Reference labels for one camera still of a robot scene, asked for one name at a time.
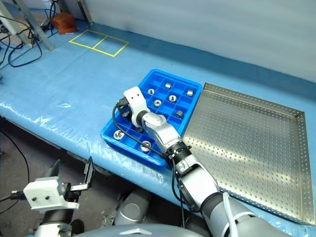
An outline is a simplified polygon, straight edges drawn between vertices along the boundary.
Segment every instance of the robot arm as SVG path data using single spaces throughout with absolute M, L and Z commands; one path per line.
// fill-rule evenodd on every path
M 216 180 L 191 153 L 175 128 L 164 116 L 150 112 L 138 87 L 127 90 L 124 96 L 132 111 L 132 123 L 143 128 L 169 159 L 185 203 L 191 211 L 202 214 L 214 237 L 235 237 L 236 233 L 230 232 L 230 221 L 236 223 L 237 235 L 241 237 L 288 237 L 232 198 L 229 204 L 233 220 L 229 220 Z

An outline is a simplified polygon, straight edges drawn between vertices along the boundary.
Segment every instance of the stainless steel tray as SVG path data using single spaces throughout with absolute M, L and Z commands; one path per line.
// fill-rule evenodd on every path
M 315 225 L 304 112 L 206 83 L 184 141 L 222 190 Z

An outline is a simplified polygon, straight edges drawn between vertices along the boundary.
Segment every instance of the plastic sheet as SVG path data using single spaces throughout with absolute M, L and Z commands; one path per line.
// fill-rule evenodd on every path
M 313 183 L 316 183 L 313 172 L 316 168 L 313 146 L 316 84 L 100 25 L 94 25 L 92 30 L 129 41 L 115 58 L 68 43 L 85 29 L 79 23 L 78 33 L 51 37 L 56 49 L 44 51 L 43 58 L 35 63 L 16 69 L 6 66 L 1 70 L 1 116 L 80 157 L 92 156 L 97 165 L 177 203 L 171 191 L 170 170 L 157 171 L 117 153 L 100 137 L 116 100 L 152 68 L 159 68 L 201 84 L 207 81 L 305 111 Z M 32 49 L 17 63 L 37 53 Z M 315 227 L 294 224 L 255 207 L 249 208 L 293 236 L 316 236 Z

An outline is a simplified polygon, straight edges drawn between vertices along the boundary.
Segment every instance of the yellow tape square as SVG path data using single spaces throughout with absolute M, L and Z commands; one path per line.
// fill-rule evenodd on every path
M 78 39 L 79 37 L 81 37 L 82 35 L 84 35 L 85 33 L 87 32 L 92 32 L 92 33 L 95 33 L 95 34 L 98 34 L 98 35 L 102 35 L 103 38 L 101 40 L 99 40 L 94 46 L 89 46 L 89 45 L 85 45 L 85 44 L 82 44 L 82 43 L 78 43 L 78 42 L 75 42 L 76 39 Z M 118 40 L 120 42 L 123 42 L 124 45 L 118 50 L 116 51 L 115 53 L 109 53 L 109 52 L 105 52 L 105 51 L 102 51 L 102 50 L 99 50 L 97 49 L 96 47 L 99 46 L 106 38 L 111 38 L 111 39 L 114 39 L 114 40 Z M 113 36 L 110 36 L 110 35 L 107 35 L 107 34 L 103 34 L 103 33 L 100 33 L 100 32 L 96 32 L 96 31 L 92 31 L 92 30 L 85 30 L 84 32 L 82 32 L 81 34 L 79 34 L 78 36 L 74 37 L 73 39 L 71 39 L 69 41 L 69 43 L 73 43 L 73 44 L 76 44 L 76 45 L 79 45 L 79 46 L 82 46 L 82 47 L 86 47 L 86 48 L 89 48 L 89 49 L 92 49 L 92 50 L 95 50 L 97 52 L 100 52 L 100 53 L 104 53 L 106 55 L 109 55 L 111 57 L 115 57 L 117 56 L 128 44 L 129 42 L 128 41 L 125 41 L 123 39 L 119 39 L 119 38 L 116 38 L 116 37 L 113 37 Z

